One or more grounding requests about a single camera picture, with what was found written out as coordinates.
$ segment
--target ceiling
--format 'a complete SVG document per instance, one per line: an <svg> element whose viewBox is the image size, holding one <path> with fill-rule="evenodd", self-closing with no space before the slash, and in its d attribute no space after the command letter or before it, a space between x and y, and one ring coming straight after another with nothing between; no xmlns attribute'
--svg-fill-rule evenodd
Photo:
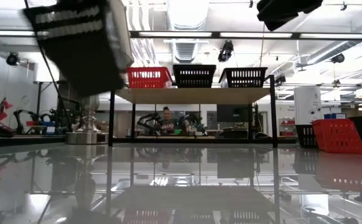
<svg viewBox="0 0 362 224"><path fill-rule="evenodd" d="M53 4L55 0L29 0L31 6ZM129 29L131 30L169 30L167 23L166 0L123 0L129 10ZM185 8L198 7L193 1L184 1ZM258 21L257 9L249 8L249 0L209 0L205 30L209 31L255 31L268 32L264 24ZM342 11L343 2L347 8ZM20 14L24 0L0 0L0 29L30 29ZM191 15L181 14L188 19ZM277 29L276 32L362 32L362 0L323 0L323 5L310 14L301 14L296 19ZM329 40L232 40L234 54L227 61L217 60L224 40L204 40L199 44L198 53L192 63L215 64L217 82L225 67L268 67L267 74L283 74L287 83L331 83L340 79L341 83L362 83L362 43L343 52L343 63L320 62L304 67L298 72L296 64L304 63L304 58L319 50L335 45ZM136 47L143 53L142 60L135 58L133 66L160 65L171 69L178 63L173 56L171 40L153 39L156 61L149 61L149 53L144 49L142 40L136 40ZM0 52L20 52L22 58L32 62L41 62L38 48L33 39L0 37ZM350 94L353 89L340 90L341 94ZM292 88L280 87L278 93L289 95Z"/></svg>

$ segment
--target blue box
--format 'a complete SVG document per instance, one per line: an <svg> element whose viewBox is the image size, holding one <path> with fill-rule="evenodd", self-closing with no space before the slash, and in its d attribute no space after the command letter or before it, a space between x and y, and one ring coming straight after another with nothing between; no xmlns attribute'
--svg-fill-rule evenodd
<svg viewBox="0 0 362 224"><path fill-rule="evenodd" d="M332 113L323 115L325 119L347 119L347 114L344 113Z"/></svg>

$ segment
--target ceiling duct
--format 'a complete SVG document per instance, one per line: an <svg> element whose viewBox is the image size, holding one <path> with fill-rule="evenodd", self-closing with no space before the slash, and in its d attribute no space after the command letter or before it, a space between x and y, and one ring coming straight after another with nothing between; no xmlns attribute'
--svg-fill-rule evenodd
<svg viewBox="0 0 362 224"><path fill-rule="evenodd" d="M354 30L353 33L362 33L362 26ZM335 42L309 56L307 59L307 63L308 65L313 65L322 62L324 60L330 59L360 43L362 43L362 40L348 40L344 42L339 42L339 41Z"/></svg>
<svg viewBox="0 0 362 224"><path fill-rule="evenodd" d="M169 30L202 31L205 29L209 0L167 0L167 23ZM172 43L175 59L180 63L192 62L199 44Z"/></svg>

